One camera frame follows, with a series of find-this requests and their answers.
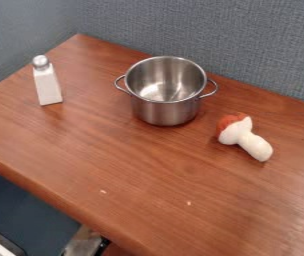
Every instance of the pot handle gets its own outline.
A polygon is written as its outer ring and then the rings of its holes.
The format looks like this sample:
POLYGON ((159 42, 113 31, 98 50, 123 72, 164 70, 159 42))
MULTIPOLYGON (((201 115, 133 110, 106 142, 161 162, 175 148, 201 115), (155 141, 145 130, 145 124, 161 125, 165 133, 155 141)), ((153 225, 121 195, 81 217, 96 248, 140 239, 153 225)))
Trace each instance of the pot handle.
POLYGON ((119 77, 116 78, 116 80, 115 80, 115 87, 116 87, 116 89, 119 89, 120 91, 123 91, 123 92, 125 92, 128 95, 131 95, 129 91, 125 90, 124 88, 121 88, 121 87, 119 86, 119 84, 117 84, 117 82, 119 82, 124 77, 125 77, 125 75, 119 76, 119 77))
POLYGON ((219 85, 217 85, 217 83, 216 83, 213 80, 211 80, 209 78, 208 78, 207 80, 208 80, 208 82, 211 82, 211 83, 213 84, 215 89, 213 89, 213 91, 212 91, 212 92, 209 92, 209 93, 207 93, 207 94, 201 95, 201 96, 199 97, 199 99, 201 99, 201 98, 205 98, 205 97, 211 96, 211 95, 212 95, 212 94, 215 94, 215 93, 217 92, 217 90, 219 90, 219 85))

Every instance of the stainless steel pot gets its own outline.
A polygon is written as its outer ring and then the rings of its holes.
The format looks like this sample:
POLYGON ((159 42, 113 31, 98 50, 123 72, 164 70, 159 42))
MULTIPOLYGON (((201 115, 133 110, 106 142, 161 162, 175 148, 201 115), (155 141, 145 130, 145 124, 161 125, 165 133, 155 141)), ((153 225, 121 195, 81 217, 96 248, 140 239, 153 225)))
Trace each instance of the stainless steel pot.
POLYGON ((217 84, 207 78, 201 67, 192 61, 171 56, 137 62, 115 81, 119 90, 131 95, 133 114, 153 125, 171 126, 195 118, 200 99, 217 91, 217 84), (119 86, 124 78, 125 87, 119 86), (207 81, 215 86, 200 95, 207 81))

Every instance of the toy mushroom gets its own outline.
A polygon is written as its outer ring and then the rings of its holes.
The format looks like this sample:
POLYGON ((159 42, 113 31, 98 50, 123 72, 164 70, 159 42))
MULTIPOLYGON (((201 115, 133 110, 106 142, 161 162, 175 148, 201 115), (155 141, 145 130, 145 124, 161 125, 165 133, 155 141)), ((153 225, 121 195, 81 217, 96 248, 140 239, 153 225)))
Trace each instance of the toy mushroom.
POLYGON ((224 116, 216 126, 216 137, 225 145, 239 144, 260 162, 269 159, 273 149, 269 143, 252 133, 252 119, 244 113, 224 116))

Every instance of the pot rim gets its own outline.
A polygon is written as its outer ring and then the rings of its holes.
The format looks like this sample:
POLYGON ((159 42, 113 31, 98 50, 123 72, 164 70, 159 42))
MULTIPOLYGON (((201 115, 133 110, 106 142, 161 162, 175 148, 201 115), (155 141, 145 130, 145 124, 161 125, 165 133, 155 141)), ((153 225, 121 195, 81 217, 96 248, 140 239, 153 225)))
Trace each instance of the pot rim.
POLYGON ((124 80, 124 81, 125 81, 125 87, 127 87, 127 89, 128 89, 131 95, 133 95, 133 96, 136 96, 137 98, 140 98, 141 100, 148 101, 148 102, 152 102, 152 103, 169 104, 169 103, 177 103, 177 102, 187 101, 187 100, 189 100, 189 99, 192 99, 192 98, 196 98, 196 97, 199 96, 199 94, 201 93, 201 91, 204 90, 205 85, 207 85, 207 74, 205 74, 205 71, 203 70, 203 68, 200 67, 200 65, 199 65, 197 63, 195 63, 193 61, 185 59, 185 58, 176 57, 176 56, 156 56, 156 57, 151 57, 151 58, 147 58, 147 59, 139 61, 136 64, 133 64, 133 65, 129 67, 129 69, 128 69, 127 72, 125 72, 125 80, 124 80), (201 74, 203 74, 204 81, 203 81, 203 84, 201 84, 200 89, 197 90, 197 92, 196 92, 192 96, 189 96, 189 97, 187 97, 187 98, 184 98, 184 99, 181 99, 181 100, 175 100, 175 101, 156 101, 156 100, 151 100, 151 99, 148 99, 148 98, 141 97, 140 95, 137 95, 137 94, 131 90, 131 87, 128 86, 128 82, 127 82, 127 77, 128 77, 131 71, 133 70, 133 68, 135 68, 136 66, 139 66, 141 63, 148 62, 148 61, 151 61, 151 60, 153 60, 153 59, 167 59, 167 58, 177 59, 177 60, 184 60, 184 61, 189 62, 192 65, 195 65, 195 66, 197 67, 197 69, 200 70, 201 74))

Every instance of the white shaker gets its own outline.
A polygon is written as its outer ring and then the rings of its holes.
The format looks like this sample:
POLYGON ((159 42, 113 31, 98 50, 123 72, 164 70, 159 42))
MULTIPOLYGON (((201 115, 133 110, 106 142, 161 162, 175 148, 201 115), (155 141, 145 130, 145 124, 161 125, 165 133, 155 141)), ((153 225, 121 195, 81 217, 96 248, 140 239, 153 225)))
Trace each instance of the white shaker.
POLYGON ((62 102, 61 87, 48 57, 45 55, 36 56, 32 65, 40 105, 62 102))

